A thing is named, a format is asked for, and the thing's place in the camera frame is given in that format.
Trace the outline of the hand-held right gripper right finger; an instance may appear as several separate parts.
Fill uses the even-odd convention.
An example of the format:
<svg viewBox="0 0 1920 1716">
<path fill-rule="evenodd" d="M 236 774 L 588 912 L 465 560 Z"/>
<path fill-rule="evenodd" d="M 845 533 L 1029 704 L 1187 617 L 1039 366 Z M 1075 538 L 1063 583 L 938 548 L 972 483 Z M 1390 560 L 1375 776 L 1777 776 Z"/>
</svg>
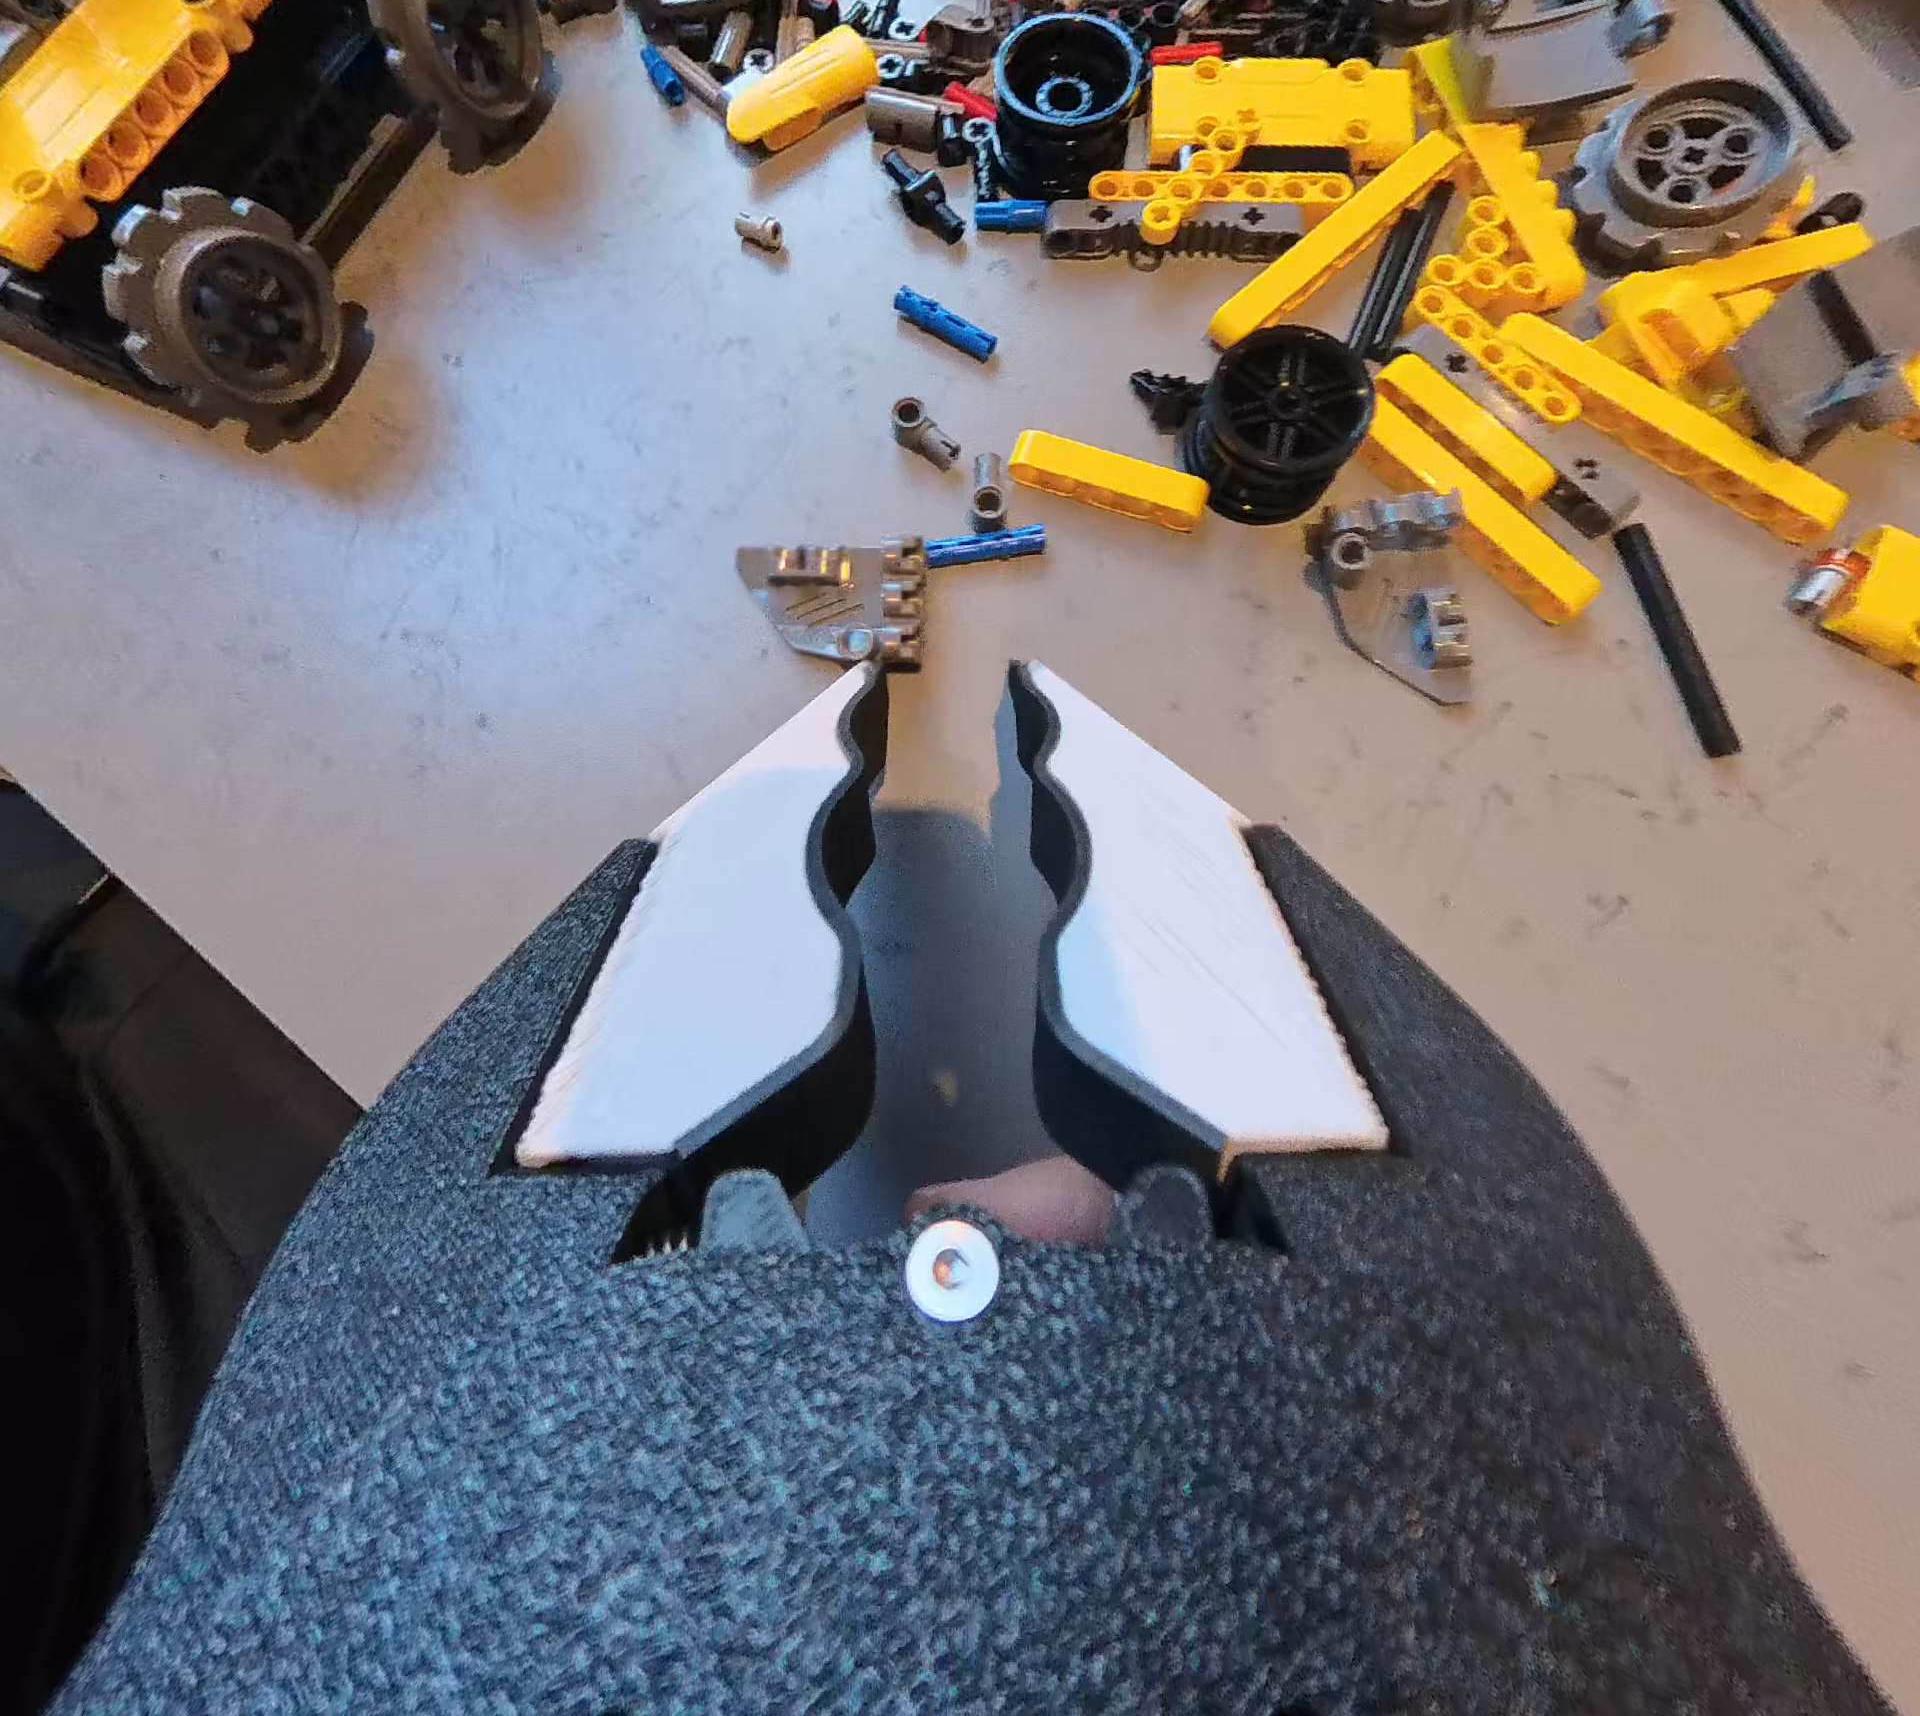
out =
<svg viewBox="0 0 1920 1716">
<path fill-rule="evenodd" d="M 1061 1152 L 1119 1191 L 1165 1165 L 1227 1191 L 1248 1159 L 1385 1152 L 1248 818 L 1045 662 L 1013 664 L 1009 696 L 1057 902 L 1032 1087 Z"/>
</svg>

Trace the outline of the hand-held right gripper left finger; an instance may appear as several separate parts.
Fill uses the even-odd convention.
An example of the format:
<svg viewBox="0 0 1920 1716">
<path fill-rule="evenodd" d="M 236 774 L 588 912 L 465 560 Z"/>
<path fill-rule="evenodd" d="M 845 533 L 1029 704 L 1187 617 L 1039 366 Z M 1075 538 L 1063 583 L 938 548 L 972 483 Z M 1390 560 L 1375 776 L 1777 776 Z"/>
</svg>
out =
<svg viewBox="0 0 1920 1716">
<path fill-rule="evenodd" d="M 890 688 L 847 669 L 643 843 L 540 1062 L 522 1171 L 734 1170 L 803 1193 L 859 1139 L 876 1037 L 852 923 L 874 862 Z"/>
</svg>

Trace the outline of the grey angled panel piece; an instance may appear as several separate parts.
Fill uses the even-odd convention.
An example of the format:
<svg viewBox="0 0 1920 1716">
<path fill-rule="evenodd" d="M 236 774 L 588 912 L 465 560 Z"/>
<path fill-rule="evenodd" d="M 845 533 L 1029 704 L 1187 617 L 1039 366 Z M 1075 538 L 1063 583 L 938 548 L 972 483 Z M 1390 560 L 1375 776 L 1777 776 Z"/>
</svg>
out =
<svg viewBox="0 0 1920 1716">
<path fill-rule="evenodd" d="M 873 545 L 740 545 L 734 570 L 801 654 L 838 666 L 923 668 L 931 574 L 923 536 Z"/>
<path fill-rule="evenodd" d="M 1465 509 L 1456 487 L 1420 487 L 1327 505 L 1307 532 L 1308 578 L 1346 647 L 1441 705 L 1474 693 L 1455 551 Z"/>
</svg>

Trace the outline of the short yellow beam piece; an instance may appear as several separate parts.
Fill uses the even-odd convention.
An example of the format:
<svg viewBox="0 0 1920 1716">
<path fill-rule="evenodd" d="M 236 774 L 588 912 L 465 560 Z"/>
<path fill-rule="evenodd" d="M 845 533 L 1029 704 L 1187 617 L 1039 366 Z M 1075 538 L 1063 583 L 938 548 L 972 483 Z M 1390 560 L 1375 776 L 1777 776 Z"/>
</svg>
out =
<svg viewBox="0 0 1920 1716">
<path fill-rule="evenodd" d="M 1024 487 L 1178 533 L 1193 532 L 1211 501 L 1200 475 L 1059 431 L 1020 431 L 1007 471 Z"/>
</svg>

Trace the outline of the black spoked wheel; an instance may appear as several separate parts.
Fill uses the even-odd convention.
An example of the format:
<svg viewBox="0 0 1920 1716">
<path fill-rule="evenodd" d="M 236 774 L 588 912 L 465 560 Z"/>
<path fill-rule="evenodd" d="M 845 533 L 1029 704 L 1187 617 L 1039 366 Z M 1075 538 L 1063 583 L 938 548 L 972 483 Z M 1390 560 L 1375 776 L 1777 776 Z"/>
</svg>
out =
<svg viewBox="0 0 1920 1716">
<path fill-rule="evenodd" d="M 1331 332 L 1280 323 L 1236 339 L 1178 437 L 1209 508 L 1246 525 L 1308 516 L 1357 455 L 1376 414 L 1375 374 Z"/>
</svg>

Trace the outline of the short black axle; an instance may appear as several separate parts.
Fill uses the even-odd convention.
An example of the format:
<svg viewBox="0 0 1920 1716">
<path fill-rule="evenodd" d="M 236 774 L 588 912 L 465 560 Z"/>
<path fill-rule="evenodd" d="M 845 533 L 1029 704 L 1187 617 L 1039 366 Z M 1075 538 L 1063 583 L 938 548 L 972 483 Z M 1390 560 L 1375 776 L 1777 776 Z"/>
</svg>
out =
<svg viewBox="0 0 1920 1716">
<path fill-rule="evenodd" d="M 1668 576 L 1662 551 L 1645 523 L 1629 522 L 1610 536 L 1655 645 L 1667 666 L 1676 696 L 1693 725 L 1693 735 L 1708 759 L 1743 754 L 1737 729 L 1720 696 L 1715 672 L 1694 634 L 1689 614 Z"/>
</svg>

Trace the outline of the long yellow beam piece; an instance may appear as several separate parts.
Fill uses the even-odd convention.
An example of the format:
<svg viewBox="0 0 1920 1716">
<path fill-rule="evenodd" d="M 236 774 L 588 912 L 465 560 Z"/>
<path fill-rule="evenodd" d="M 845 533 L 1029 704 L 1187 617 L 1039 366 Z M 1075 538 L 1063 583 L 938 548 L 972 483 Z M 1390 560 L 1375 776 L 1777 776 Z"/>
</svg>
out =
<svg viewBox="0 0 1920 1716">
<path fill-rule="evenodd" d="M 1305 310 L 1321 287 L 1355 264 L 1401 216 L 1434 188 L 1448 183 L 1460 156 L 1460 138 L 1447 132 L 1423 135 L 1224 299 L 1207 330 L 1211 343 L 1220 352 L 1233 349 L 1252 334 L 1277 328 Z"/>
</svg>

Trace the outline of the yellow cross beam piece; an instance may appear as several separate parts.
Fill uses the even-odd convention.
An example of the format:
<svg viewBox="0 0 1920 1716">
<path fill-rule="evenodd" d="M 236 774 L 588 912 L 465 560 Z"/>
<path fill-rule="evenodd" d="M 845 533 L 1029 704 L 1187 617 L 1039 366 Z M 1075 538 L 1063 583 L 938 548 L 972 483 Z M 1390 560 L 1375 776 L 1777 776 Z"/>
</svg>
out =
<svg viewBox="0 0 1920 1716">
<path fill-rule="evenodd" d="M 1242 168 L 1236 151 L 1194 146 L 1172 168 L 1095 173 L 1087 198 L 1100 220 L 1131 224 L 1146 250 L 1205 250 L 1299 238 L 1357 195 L 1350 173 L 1331 168 Z"/>
</svg>

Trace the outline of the black pin connector piece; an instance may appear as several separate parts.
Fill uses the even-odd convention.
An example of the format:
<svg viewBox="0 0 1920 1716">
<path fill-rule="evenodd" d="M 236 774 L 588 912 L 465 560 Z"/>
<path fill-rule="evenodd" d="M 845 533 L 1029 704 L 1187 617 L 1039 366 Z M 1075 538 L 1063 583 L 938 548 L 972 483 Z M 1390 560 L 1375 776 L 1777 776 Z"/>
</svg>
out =
<svg viewBox="0 0 1920 1716">
<path fill-rule="evenodd" d="M 920 168 L 899 148 L 880 157 L 880 171 L 893 183 L 902 216 L 937 239 L 958 245 L 966 236 L 966 222 L 952 206 L 949 185 L 937 168 Z"/>
</svg>

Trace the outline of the yellow holed panel piece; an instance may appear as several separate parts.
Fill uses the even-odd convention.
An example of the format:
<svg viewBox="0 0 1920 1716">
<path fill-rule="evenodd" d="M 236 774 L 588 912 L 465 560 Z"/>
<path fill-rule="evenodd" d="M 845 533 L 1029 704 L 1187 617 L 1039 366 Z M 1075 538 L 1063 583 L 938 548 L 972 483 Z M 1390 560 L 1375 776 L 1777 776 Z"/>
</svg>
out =
<svg viewBox="0 0 1920 1716">
<path fill-rule="evenodd" d="M 1418 141 L 1413 75 L 1363 57 L 1219 57 L 1153 72 L 1148 161 L 1212 148 L 1229 132 L 1244 148 L 1336 150 L 1375 171 Z"/>
</svg>

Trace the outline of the black wheel hub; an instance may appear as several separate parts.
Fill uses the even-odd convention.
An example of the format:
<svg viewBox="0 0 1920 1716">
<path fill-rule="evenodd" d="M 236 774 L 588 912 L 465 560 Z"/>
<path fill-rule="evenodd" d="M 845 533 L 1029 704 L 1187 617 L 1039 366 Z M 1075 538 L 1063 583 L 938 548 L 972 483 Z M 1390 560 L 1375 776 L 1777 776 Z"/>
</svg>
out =
<svg viewBox="0 0 1920 1716">
<path fill-rule="evenodd" d="M 1011 198 L 1078 200 L 1127 161 L 1148 69 L 1114 20 L 1057 10 L 1015 26 L 994 67 L 994 148 Z"/>
</svg>

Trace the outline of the yellow curved panel piece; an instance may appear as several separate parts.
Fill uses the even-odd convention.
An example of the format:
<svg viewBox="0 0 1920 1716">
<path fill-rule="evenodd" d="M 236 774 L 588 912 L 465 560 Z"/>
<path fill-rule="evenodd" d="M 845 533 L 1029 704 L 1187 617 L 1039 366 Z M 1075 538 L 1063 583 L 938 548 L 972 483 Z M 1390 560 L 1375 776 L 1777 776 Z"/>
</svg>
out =
<svg viewBox="0 0 1920 1716">
<path fill-rule="evenodd" d="M 728 94 L 734 143 L 783 151 L 880 84 L 880 57 L 863 33 L 838 26 L 775 67 L 745 75 Z"/>
</svg>

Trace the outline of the grey treaded wheel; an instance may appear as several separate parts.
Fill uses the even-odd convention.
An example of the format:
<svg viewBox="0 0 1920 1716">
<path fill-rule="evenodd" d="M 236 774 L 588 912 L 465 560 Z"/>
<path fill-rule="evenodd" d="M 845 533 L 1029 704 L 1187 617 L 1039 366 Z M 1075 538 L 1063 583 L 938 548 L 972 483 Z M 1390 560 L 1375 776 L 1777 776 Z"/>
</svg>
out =
<svg viewBox="0 0 1920 1716">
<path fill-rule="evenodd" d="M 1693 77 L 1620 105 L 1563 178 L 1580 256 L 1602 271 L 1735 254 L 1764 236 L 1804 179 L 1808 138 L 1763 84 Z"/>
</svg>

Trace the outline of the yellow black toy brick vehicle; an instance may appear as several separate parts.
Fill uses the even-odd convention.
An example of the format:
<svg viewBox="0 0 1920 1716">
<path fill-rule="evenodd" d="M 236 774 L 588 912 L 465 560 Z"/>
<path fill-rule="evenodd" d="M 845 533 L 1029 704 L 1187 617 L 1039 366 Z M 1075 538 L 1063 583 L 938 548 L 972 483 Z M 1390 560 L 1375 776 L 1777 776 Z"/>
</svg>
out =
<svg viewBox="0 0 1920 1716">
<path fill-rule="evenodd" d="M 373 352 L 336 267 L 429 146 L 511 157 L 538 0 L 2 0 L 4 348 L 266 451 Z"/>
</svg>

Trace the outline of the long black axle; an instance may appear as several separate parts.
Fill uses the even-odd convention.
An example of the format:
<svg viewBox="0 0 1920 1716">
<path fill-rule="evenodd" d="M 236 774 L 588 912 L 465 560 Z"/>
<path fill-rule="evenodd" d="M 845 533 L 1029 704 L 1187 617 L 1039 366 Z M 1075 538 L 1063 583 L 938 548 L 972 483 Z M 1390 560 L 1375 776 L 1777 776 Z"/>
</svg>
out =
<svg viewBox="0 0 1920 1716">
<path fill-rule="evenodd" d="M 1820 143 L 1833 154 L 1854 143 L 1854 127 L 1842 118 L 1837 102 L 1826 94 L 1761 0 L 1717 0 L 1717 3 L 1731 21 L 1737 23 L 1749 45 L 1755 48 L 1766 72 L 1770 72 L 1787 98 L 1797 105 Z"/>
</svg>

